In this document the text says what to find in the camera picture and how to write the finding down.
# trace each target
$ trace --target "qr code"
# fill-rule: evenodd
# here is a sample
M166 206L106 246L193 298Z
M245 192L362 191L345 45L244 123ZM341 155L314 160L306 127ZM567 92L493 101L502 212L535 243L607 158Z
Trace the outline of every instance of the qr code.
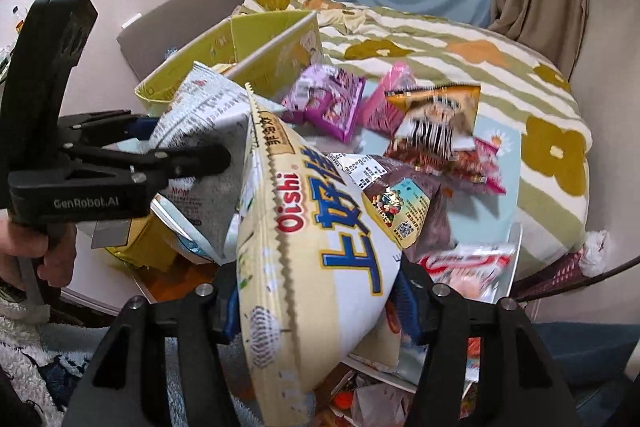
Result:
M398 237L400 237L400 239L406 239L410 234L414 232L415 232L415 229L414 227L412 227L409 221L403 221L396 228L396 233L398 234Z

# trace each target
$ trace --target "storage box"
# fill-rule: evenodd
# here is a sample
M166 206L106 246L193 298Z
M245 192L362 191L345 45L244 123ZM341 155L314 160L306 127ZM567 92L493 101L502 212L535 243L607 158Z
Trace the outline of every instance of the storage box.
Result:
M167 58L135 89L149 116L166 110L194 61L221 66L227 78L249 82L279 101L300 73L322 62L316 12L290 10L229 17Z

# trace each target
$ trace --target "black cable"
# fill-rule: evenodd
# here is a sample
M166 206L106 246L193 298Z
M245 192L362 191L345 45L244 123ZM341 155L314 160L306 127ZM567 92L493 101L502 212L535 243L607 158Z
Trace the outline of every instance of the black cable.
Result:
M621 264L620 266L614 268L613 270L609 270L608 272L604 272L604 273L601 273L600 275L596 275L596 277L591 277L584 281L575 282L563 288L556 288L556 289L548 290L546 292L542 292L538 294L517 297L516 301L524 302L524 301L534 301L537 299L546 299L547 297L553 297L555 295L560 295L561 293L570 292L573 290L579 290L581 288L587 288L592 284L602 282L604 280L609 279L610 277L613 277L614 275L618 275L623 271L629 270L630 268L633 268L638 264L640 264L640 255L638 257L634 257L631 261L627 261L626 263Z

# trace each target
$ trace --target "gray headboard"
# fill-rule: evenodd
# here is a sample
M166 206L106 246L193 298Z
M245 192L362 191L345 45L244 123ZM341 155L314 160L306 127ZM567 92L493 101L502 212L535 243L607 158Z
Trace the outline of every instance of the gray headboard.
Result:
M185 44L231 15L243 0L169 0L144 14L118 35L122 54L143 80L170 48Z

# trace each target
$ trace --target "white snack bag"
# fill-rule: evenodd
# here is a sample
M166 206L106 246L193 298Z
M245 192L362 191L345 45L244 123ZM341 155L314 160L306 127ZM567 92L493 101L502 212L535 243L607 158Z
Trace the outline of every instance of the white snack bag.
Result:
M275 102L261 96L257 98L258 103L269 110L278 113L284 110ZM246 91L242 87L194 62L193 69L180 84L149 139L150 149L214 141L222 143L229 151L231 165L222 174L198 180L171 180L162 192L209 241L210 245L198 245L218 264L235 259L235 252L223 247L242 187L249 111Z
M251 104L238 233L242 338L265 425L302 425L305 394L379 320L400 248L348 174Z

